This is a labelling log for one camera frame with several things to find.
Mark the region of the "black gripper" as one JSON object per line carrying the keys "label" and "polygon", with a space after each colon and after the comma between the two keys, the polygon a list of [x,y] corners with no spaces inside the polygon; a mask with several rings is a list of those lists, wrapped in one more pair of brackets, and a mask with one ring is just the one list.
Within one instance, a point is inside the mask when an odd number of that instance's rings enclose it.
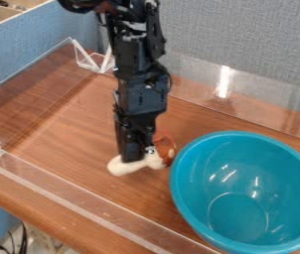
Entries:
{"label": "black gripper", "polygon": [[128,123],[131,119],[135,134],[132,162],[144,157],[146,148],[152,146],[155,118],[166,112],[171,76],[164,71],[147,74],[128,74],[116,71],[117,88],[113,91],[113,126],[117,153],[123,163],[131,162],[128,145]]}

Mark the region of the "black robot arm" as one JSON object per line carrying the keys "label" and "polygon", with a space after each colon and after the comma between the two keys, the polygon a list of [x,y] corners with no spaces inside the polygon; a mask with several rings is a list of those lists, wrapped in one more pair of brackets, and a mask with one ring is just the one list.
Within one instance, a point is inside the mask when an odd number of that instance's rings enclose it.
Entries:
{"label": "black robot arm", "polygon": [[107,30],[115,59],[113,123],[120,161],[144,158],[154,146],[155,119],[167,108],[171,76],[159,58],[166,39],[159,0],[57,0],[73,13],[92,12]]}

